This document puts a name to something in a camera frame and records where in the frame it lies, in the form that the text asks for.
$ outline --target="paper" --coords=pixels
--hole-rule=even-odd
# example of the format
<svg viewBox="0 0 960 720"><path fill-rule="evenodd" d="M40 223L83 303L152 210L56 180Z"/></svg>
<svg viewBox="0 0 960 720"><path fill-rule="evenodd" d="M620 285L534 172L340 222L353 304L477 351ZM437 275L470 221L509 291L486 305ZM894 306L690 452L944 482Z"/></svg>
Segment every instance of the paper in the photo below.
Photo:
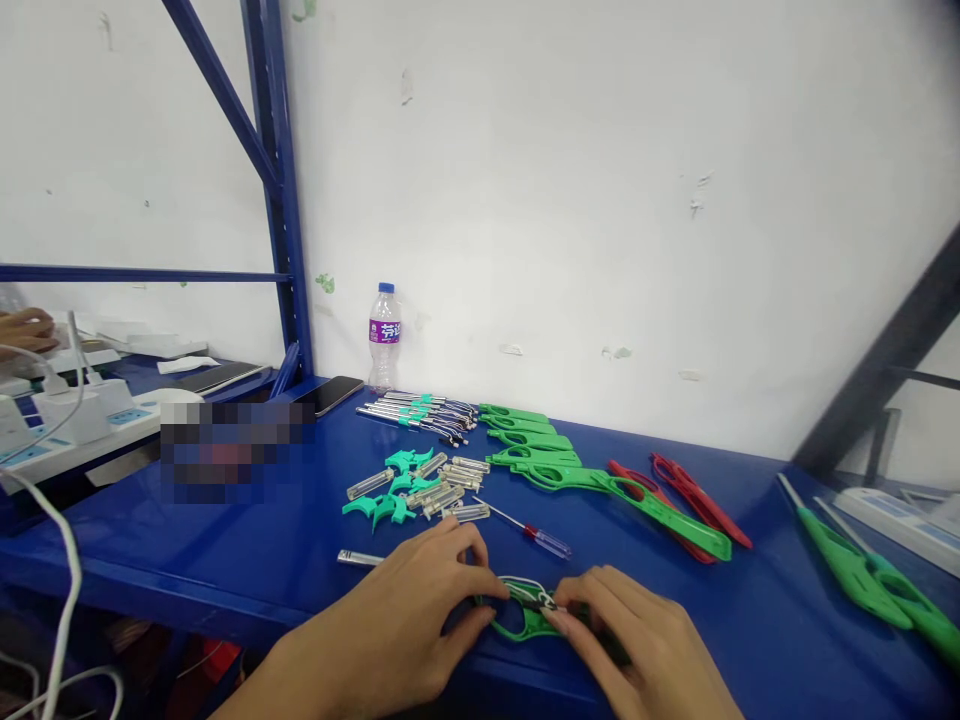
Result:
<svg viewBox="0 0 960 720"><path fill-rule="evenodd" d="M204 357L201 355L187 355L178 360L171 360L170 362L158 362L157 370L160 371L161 375L169 375L172 372L186 372L187 370L196 370L198 367L203 367L205 365L214 366L219 365L216 360L213 358Z"/></svg>

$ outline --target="white power strip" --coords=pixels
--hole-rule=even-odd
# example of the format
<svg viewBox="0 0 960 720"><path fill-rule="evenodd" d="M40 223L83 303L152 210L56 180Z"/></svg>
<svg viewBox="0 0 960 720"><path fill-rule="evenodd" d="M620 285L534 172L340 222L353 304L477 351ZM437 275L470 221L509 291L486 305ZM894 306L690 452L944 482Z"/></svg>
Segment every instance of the white power strip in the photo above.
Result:
<svg viewBox="0 0 960 720"><path fill-rule="evenodd" d="M849 488L833 504L878 533L960 578L960 538L930 523L930 516L873 488Z"/></svg>
<svg viewBox="0 0 960 720"><path fill-rule="evenodd" d="M85 445L74 445L56 437L45 438L26 452L12 458L9 465L4 459L12 453L0 455L0 467L16 470L20 477L31 483L42 482L159 432L160 406L163 403L202 403L203 398L188 390L161 388L143 395L134 395L133 401L133 409L107 418L111 432L106 437ZM41 437L46 433L43 425L31 430ZM23 489L3 475L0 475L0 487L3 487L8 495Z"/></svg>

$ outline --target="white wall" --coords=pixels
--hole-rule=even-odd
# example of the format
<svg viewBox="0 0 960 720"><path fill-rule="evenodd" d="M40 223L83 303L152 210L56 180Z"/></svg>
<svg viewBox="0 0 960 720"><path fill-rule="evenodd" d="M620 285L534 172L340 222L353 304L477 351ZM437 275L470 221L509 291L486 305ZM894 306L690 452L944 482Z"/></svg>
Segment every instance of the white wall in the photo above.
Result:
<svg viewBox="0 0 960 720"><path fill-rule="evenodd" d="M960 378L960 318L955 320L918 368L942 377ZM960 393L926 383L904 383L887 404L902 411L887 477L900 482L960 492ZM867 467L872 433L860 439L840 464L862 474Z"/></svg>
<svg viewBox="0 0 960 720"><path fill-rule="evenodd" d="M365 377L392 281L405 388L789 457L958 219L956 22L320 0L286 27L320 372Z"/></svg>
<svg viewBox="0 0 960 720"><path fill-rule="evenodd" d="M194 5L249 112L239 4ZM160 0L4 0L0 93L0 261L272 271L262 185ZM273 285L20 291L283 358Z"/></svg>

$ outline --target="human hand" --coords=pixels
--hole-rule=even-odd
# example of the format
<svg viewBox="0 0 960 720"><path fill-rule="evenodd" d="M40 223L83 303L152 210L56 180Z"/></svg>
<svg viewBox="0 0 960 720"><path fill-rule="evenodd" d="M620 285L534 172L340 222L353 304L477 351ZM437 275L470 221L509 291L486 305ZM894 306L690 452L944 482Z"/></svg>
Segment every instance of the human hand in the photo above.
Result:
<svg viewBox="0 0 960 720"><path fill-rule="evenodd" d="M465 564L467 550L475 565ZM493 619L491 607L472 608L440 635L474 595L506 600L510 591L490 570L476 526L446 518L285 635L217 719L374 718L433 700Z"/></svg>
<svg viewBox="0 0 960 720"><path fill-rule="evenodd" d="M47 352L57 346L53 335L53 318L40 308L27 308L15 313L0 313L0 345ZM0 348L0 360L17 357L18 353Z"/></svg>
<svg viewBox="0 0 960 720"><path fill-rule="evenodd" d="M561 581L560 607L587 604L595 632L616 635L632 661L618 669L574 613L544 612L596 677L621 720L743 719L703 640L680 605L609 565Z"/></svg>

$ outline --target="plastic water bottle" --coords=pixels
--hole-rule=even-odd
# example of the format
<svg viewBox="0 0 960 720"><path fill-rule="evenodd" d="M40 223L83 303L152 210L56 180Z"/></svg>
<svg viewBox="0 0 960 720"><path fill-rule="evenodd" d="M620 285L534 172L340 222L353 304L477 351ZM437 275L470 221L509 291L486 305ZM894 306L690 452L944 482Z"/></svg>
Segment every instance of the plastic water bottle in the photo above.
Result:
<svg viewBox="0 0 960 720"><path fill-rule="evenodd" d="M393 283L380 283L380 294L370 311L370 355L373 357L373 369L367 383L378 393L396 387L399 354L400 303L393 295Z"/></svg>

